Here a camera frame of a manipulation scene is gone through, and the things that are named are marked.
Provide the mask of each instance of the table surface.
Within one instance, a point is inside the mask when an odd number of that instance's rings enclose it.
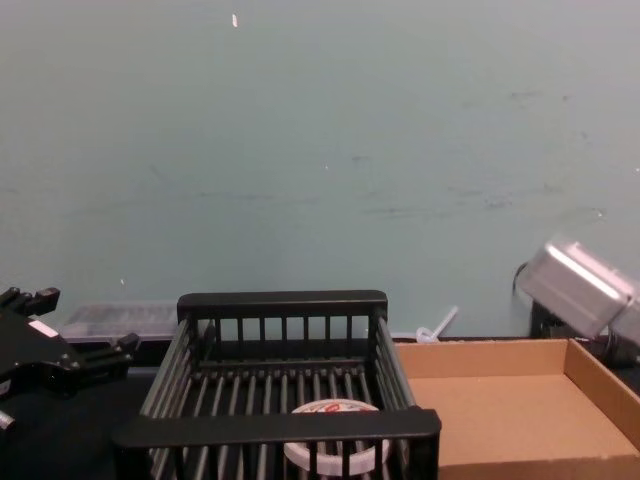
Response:
[[[640,367],[615,373],[640,394]],[[131,375],[69,399],[33,393],[1,403],[20,422],[11,442],[0,445],[2,479],[113,480],[110,432],[137,415],[151,381]]]

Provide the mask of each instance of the cardboard box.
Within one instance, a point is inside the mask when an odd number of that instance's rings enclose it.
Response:
[[[398,345],[441,480],[640,479],[640,399],[573,340]]]

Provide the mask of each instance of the teal wall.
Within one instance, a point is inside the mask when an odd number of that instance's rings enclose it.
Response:
[[[232,15],[238,26],[232,25]],[[378,288],[516,335],[562,231],[640,274],[640,7],[0,0],[0,282]]]

